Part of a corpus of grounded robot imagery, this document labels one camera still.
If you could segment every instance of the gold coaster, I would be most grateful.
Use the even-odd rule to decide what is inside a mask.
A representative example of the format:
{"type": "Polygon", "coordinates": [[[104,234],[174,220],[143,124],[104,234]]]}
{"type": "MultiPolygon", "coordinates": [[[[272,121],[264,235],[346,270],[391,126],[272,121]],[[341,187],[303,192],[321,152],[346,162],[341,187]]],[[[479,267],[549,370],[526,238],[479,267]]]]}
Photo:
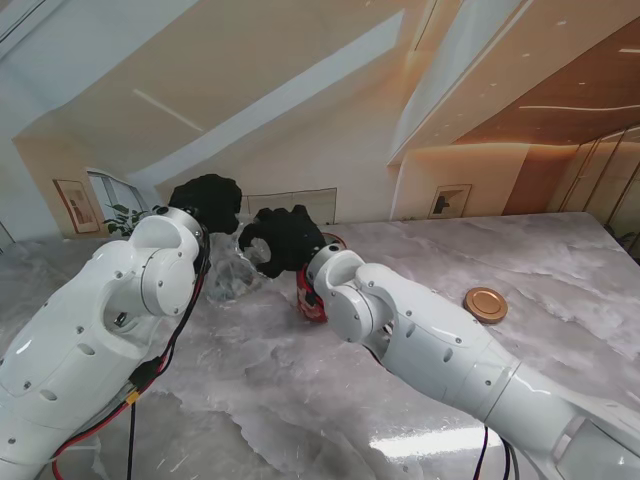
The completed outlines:
{"type": "Polygon", "coordinates": [[[507,315],[507,301],[495,290],[486,287],[472,288],[464,297],[466,308],[480,323],[494,325],[507,315]]]}

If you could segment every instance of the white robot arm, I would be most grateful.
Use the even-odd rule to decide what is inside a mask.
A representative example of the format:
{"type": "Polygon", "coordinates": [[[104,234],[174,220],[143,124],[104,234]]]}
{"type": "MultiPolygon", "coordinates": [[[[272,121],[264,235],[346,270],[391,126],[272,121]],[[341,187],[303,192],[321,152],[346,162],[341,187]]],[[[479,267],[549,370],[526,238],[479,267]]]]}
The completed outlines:
{"type": "Polygon", "coordinates": [[[640,478],[640,417],[573,392],[507,352],[467,311],[330,245],[307,269],[329,325],[417,391],[518,448],[543,478],[640,478]]]}
{"type": "Polygon", "coordinates": [[[185,311],[203,233],[182,210],[163,210],[98,249],[0,360],[0,479],[33,480],[122,395],[162,317],[185,311]]]}

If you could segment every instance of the picture frame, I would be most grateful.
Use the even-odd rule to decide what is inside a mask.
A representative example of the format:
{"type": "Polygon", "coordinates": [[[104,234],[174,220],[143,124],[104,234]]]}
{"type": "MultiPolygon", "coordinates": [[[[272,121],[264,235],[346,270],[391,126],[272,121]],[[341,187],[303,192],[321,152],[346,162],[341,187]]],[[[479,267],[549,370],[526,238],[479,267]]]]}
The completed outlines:
{"type": "Polygon", "coordinates": [[[69,213],[75,232],[78,234],[99,232],[100,224],[82,182],[56,179],[53,180],[53,184],[69,213]]]}
{"type": "Polygon", "coordinates": [[[441,185],[431,202],[430,219],[460,218],[471,193],[471,185],[441,185]]]}

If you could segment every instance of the wooden wall panel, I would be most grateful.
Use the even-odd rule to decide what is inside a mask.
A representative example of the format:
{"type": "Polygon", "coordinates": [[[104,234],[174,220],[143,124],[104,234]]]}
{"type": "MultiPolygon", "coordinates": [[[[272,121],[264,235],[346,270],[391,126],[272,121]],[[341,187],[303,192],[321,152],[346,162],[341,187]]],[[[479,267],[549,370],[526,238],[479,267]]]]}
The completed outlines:
{"type": "Polygon", "coordinates": [[[575,147],[533,145],[524,159],[503,215],[545,212],[576,150],[575,147]]]}
{"type": "Polygon", "coordinates": [[[456,143],[579,145],[640,123],[640,18],[529,90],[456,143]]]}

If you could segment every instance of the red cup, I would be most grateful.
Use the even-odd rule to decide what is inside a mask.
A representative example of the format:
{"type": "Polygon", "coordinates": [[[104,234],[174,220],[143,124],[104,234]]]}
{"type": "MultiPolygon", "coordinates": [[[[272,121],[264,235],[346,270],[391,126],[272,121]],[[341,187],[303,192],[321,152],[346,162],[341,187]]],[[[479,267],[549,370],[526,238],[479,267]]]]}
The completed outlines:
{"type": "MultiPolygon", "coordinates": [[[[332,233],[323,233],[327,245],[339,243],[343,248],[347,248],[347,244],[337,235],[332,233]]],[[[324,312],[324,302],[313,291],[313,286],[307,282],[307,267],[296,273],[296,284],[298,289],[298,310],[312,322],[326,323],[327,315],[324,312]]]]}

